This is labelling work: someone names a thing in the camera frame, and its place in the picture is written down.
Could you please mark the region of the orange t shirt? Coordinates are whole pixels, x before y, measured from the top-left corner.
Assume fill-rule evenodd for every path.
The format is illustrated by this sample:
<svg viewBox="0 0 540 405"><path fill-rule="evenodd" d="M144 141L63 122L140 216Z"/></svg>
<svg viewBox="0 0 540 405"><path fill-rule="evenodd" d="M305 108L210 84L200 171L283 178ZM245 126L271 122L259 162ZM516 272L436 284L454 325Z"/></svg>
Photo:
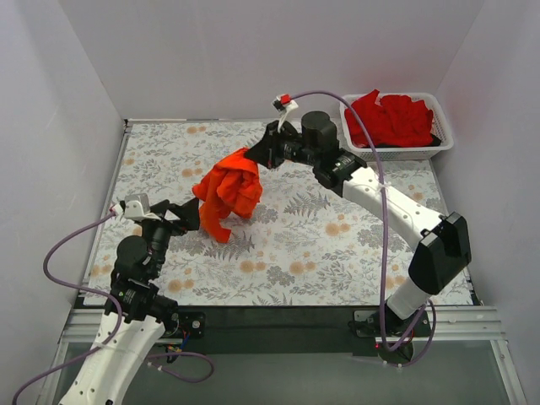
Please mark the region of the orange t shirt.
<svg viewBox="0 0 540 405"><path fill-rule="evenodd" d="M220 160L192 188L194 196L202 201L200 225L218 243L227 243L231 235L221 221L232 213L250 219L262 196L258 166L245 156L247 151L240 148Z"/></svg>

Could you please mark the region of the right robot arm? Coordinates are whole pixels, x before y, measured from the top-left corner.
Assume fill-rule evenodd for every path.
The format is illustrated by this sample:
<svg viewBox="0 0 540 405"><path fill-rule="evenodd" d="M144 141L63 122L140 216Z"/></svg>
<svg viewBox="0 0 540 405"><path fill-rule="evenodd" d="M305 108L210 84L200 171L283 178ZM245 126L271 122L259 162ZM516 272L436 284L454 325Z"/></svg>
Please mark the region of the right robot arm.
<svg viewBox="0 0 540 405"><path fill-rule="evenodd" d="M325 112L304 114L300 130L287 121L267 124L245 157L269 170L286 160L310 166L321 186L375 215L414 250L403 284L358 322L366 334L408 335L428 300L472 260L467 221L458 213L426 208L382 183L360 157L340 147L337 127Z"/></svg>

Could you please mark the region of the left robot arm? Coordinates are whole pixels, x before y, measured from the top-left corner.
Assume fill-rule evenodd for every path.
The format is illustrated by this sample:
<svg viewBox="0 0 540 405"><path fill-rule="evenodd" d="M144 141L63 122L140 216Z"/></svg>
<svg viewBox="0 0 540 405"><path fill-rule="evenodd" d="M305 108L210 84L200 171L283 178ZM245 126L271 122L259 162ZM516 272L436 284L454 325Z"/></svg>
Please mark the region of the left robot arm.
<svg viewBox="0 0 540 405"><path fill-rule="evenodd" d="M110 292L91 347L62 404L120 404L147 354L163 336L199 338L205 315L185 311L159 292L170 239L198 230L199 201L168 200L152 205L145 194L126 197L112 208L138 224L141 235L116 248Z"/></svg>

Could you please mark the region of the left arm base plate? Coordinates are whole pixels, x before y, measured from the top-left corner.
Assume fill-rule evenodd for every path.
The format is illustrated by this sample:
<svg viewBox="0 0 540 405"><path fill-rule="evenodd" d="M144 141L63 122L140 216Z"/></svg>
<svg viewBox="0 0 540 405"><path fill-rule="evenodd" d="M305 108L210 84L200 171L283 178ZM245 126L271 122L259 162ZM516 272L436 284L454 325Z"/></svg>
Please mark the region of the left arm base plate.
<svg viewBox="0 0 540 405"><path fill-rule="evenodd" d="M165 332L162 338L195 338L203 337L206 315L199 311L181 311L173 313L165 320Z"/></svg>

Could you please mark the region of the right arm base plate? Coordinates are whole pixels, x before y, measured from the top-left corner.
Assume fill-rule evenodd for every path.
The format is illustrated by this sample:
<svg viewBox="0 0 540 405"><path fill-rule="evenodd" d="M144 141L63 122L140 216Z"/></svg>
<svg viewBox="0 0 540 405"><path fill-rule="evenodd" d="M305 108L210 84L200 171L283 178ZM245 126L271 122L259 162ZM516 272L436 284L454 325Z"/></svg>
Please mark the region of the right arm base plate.
<svg viewBox="0 0 540 405"><path fill-rule="evenodd" d="M389 338L401 337L408 327L413 324L414 317L420 314L420 318L415 323L413 329L414 337L427 338L431 333L431 325L425 310L414 312L410 317L401 320L390 310L386 310L386 335ZM379 311L357 310L354 312L353 319L348 322L349 330L358 337L380 337L381 336L381 317Z"/></svg>

